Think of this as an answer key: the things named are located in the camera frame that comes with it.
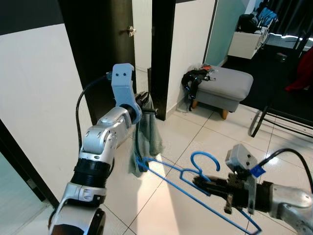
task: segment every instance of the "door handle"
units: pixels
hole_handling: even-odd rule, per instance
[[[134,27],[132,26],[128,26],[128,28],[126,29],[129,37],[132,37],[135,33],[136,33],[136,29],[134,29]]]

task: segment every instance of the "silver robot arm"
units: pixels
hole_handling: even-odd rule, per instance
[[[285,221],[300,235],[313,235],[312,194],[275,184],[269,191],[269,215]]]
[[[115,149],[128,136],[142,113],[132,89],[130,64],[113,67],[112,88],[116,107],[86,132],[74,175],[49,226],[50,235],[102,235],[106,181]]]
[[[257,165],[257,159],[242,145],[234,146],[228,152],[226,165],[234,172],[228,179],[208,176],[208,182],[197,176],[194,184],[202,190],[225,199],[224,211],[232,208],[247,208],[269,213],[272,218],[281,219],[291,225],[300,235],[313,235],[312,193],[298,188],[276,185],[264,181],[257,184],[257,178],[249,172]]]

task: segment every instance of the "tile grout line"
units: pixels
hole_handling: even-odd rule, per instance
[[[273,136],[274,127],[275,127],[275,125],[273,125],[273,128],[272,128],[272,132],[271,132],[271,135],[270,135],[270,139],[269,139],[268,149],[267,149],[267,151],[266,151],[266,155],[268,154],[268,151],[269,151],[270,141],[271,141],[272,136]],[[273,222],[279,224],[280,226],[282,226],[282,227],[284,227],[284,228],[286,228],[286,229],[292,231],[291,229],[289,229],[289,228],[285,227],[284,225],[282,225],[282,224],[276,222],[275,220],[273,220],[273,219],[272,219],[271,217],[269,217],[267,214],[262,214],[262,213],[260,213],[260,212],[258,212],[258,213],[261,214],[261,215],[263,215],[263,216],[265,216],[265,217],[267,217],[267,218],[269,218],[271,221],[273,221]]]
[[[132,222],[130,223],[130,225],[127,227],[127,229],[131,230],[131,225],[133,224],[133,222],[136,220],[136,218],[139,216],[140,212],[144,209],[144,207],[146,206],[146,204],[149,202],[150,198],[154,195],[154,193],[156,192],[157,188],[154,190],[154,192],[151,194],[151,196],[149,197],[149,199],[147,200],[147,202],[143,205],[143,207],[140,209],[140,211],[138,212],[138,214],[136,215],[136,217],[132,220]]]
[[[247,230],[247,231],[248,231],[249,223],[250,223],[250,221],[248,220],[248,223],[247,223],[247,225],[246,225],[246,230]]]
[[[114,214],[114,212],[113,212],[105,203],[103,203],[103,205],[104,205],[116,218],[118,218],[119,221],[121,221],[121,222],[127,227],[127,224],[125,224],[116,214]]]
[[[277,221],[273,220],[272,217],[268,217],[268,216],[266,216],[265,214],[262,214],[262,213],[260,213],[260,212],[258,212],[258,211],[257,211],[257,213],[259,213],[259,214],[262,215],[262,216],[265,216],[266,218],[270,219],[270,220],[273,221],[274,223],[279,224],[280,226],[283,226],[285,229],[288,229],[289,231],[292,231],[293,233],[295,233],[293,230],[291,230],[291,229],[285,227],[284,225],[278,223]]]
[[[123,233],[123,235],[125,235],[125,233],[127,232],[128,229],[129,229],[130,231],[132,231],[133,234],[137,235],[131,228],[127,228],[126,231]]]
[[[212,112],[211,113],[211,115],[209,116],[209,118],[205,121],[205,123],[210,119],[210,117],[213,115],[213,113],[214,112]],[[181,156],[184,154],[184,152],[186,151],[186,149],[189,147],[189,145],[191,144],[191,142],[195,139],[195,137],[198,135],[198,133],[200,132],[200,130],[203,128],[203,126],[205,125],[205,123],[202,125],[202,127],[199,129],[199,131],[196,133],[196,135],[193,137],[193,139],[188,143],[188,145],[187,145],[187,147],[185,148],[185,150],[183,151],[183,153],[180,155],[180,157],[176,160],[176,162],[173,162],[173,161],[171,161],[171,160],[169,160],[169,159],[167,159],[166,157],[164,157],[162,154],[160,154],[162,157],[164,157],[165,159],[167,159],[167,160],[169,160],[170,162],[172,162],[172,163],[174,163],[174,165],[176,165],[176,163],[178,162],[178,160],[181,158]],[[168,173],[167,174],[165,174],[165,178],[168,176],[168,174],[171,172],[171,170],[172,170],[172,168],[168,171]],[[141,208],[141,210],[138,212],[138,214],[136,215],[136,217],[133,219],[133,221],[130,223],[130,225],[127,227],[127,229],[130,229],[131,230],[131,228],[130,228],[130,226],[132,225],[132,223],[136,220],[136,218],[139,216],[139,214],[140,214],[140,212],[144,209],[144,207],[147,205],[147,203],[150,201],[150,199],[151,199],[151,197],[154,195],[154,193],[156,192],[156,190],[158,189],[158,187],[163,183],[163,179],[161,180],[161,182],[158,184],[158,186],[157,186],[157,188],[154,190],[154,192],[152,193],[152,195],[149,197],[149,199],[147,200],[147,202],[143,205],[143,207]]]
[[[193,121],[191,121],[191,120],[188,120],[188,119],[185,119],[185,118],[182,118],[181,116],[178,116],[178,115],[176,115],[176,114],[172,114],[172,115],[174,115],[174,116],[176,116],[176,117],[179,117],[179,118],[181,118],[181,119],[184,119],[185,121],[189,121],[189,122],[191,122],[192,124],[195,124],[195,125],[198,125],[198,126],[201,126],[200,124],[198,124],[198,123],[195,123],[195,122],[193,122]]]
[[[48,210],[49,207],[53,206],[49,203],[49,202],[45,202],[46,200],[42,201],[41,203],[43,203],[43,207],[40,208],[40,210],[38,210],[32,217],[30,217],[29,220],[27,220],[26,222],[24,222],[21,226],[19,226],[15,231],[12,232],[12,235],[17,235],[20,232],[23,231],[23,229],[25,229],[31,222],[33,222],[41,213],[43,213],[45,210]]]
[[[217,132],[217,131],[215,131],[215,130],[212,130],[212,129],[210,129],[210,128],[206,127],[206,126],[203,126],[203,127],[204,127],[205,129],[207,129],[207,130],[210,130],[210,131],[216,132],[216,133],[218,133],[218,134],[220,134],[220,135],[222,135],[222,136],[225,136],[225,137],[227,137],[227,138],[230,138],[230,139],[232,139],[232,140],[234,140],[234,141],[237,141],[237,142],[241,142],[241,143],[247,144],[247,145],[251,146],[252,148],[255,148],[255,149],[259,150],[259,151],[262,151],[262,152],[266,153],[266,151],[264,151],[264,150],[262,150],[262,149],[259,149],[259,148],[257,148],[257,147],[254,147],[254,146],[252,146],[252,145],[251,145],[251,144],[249,144],[249,143],[246,143],[246,142],[243,142],[243,141],[236,140],[236,139],[234,139],[234,138],[232,138],[232,137],[226,136],[226,135],[224,135],[224,134],[222,134],[222,133],[220,133],[220,132]]]

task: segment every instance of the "cloth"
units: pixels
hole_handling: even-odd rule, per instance
[[[143,109],[153,108],[153,102],[149,95],[149,101],[143,106]],[[130,159],[129,172],[140,177],[142,172],[140,172],[136,162],[138,154],[140,154],[140,157],[155,158],[163,151],[162,138],[157,128],[157,118],[155,115],[142,114],[140,122],[136,125],[133,140],[134,149]]]
[[[313,85],[313,47],[301,58],[297,69],[297,80],[286,87],[286,91],[301,90]]]

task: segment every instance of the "black cable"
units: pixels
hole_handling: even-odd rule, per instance
[[[80,105],[80,101],[82,100],[84,94],[86,93],[86,91],[92,87],[93,85],[97,84],[100,81],[103,81],[103,79],[106,77],[106,75],[101,76],[100,78],[98,78],[97,80],[90,82],[85,88],[84,90],[80,93],[78,100],[77,100],[77,104],[76,104],[76,112],[75,112],[75,117],[76,117],[76,127],[77,127],[77,135],[78,135],[78,146],[79,149],[78,151],[80,151],[83,143],[82,143],[82,133],[81,133],[81,129],[80,129],[80,123],[79,123],[79,105]],[[113,169],[114,169],[114,164],[115,164],[115,159],[113,158],[112,161],[112,166],[109,172],[109,176],[111,175]]]
[[[272,160],[274,157],[276,157],[277,155],[283,153],[283,152],[291,152],[291,153],[294,153],[295,155],[298,156],[298,158],[301,160],[303,166],[304,166],[304,169],[305,169],[305,172],[307,173],[307,176],[309,178],[309,182],[310,182],[310,186],[311,186],[311,192],[313,193],[313,180],[312,180],[312,176],[311,176],[311,173],[310,173],[310,169],[306,163],[306,161],[304,160],[303,156],[297,152],[296,150],[294,149],[291,149],[291,148],[282,148],[282,149],[279,149],[277,150],[276,152],[272,153],[268,158],[264,159],[263,161],[261,161],[258,165],[261,167],[263,165],[265,165],[266,163],[268,163],[270,160]]]

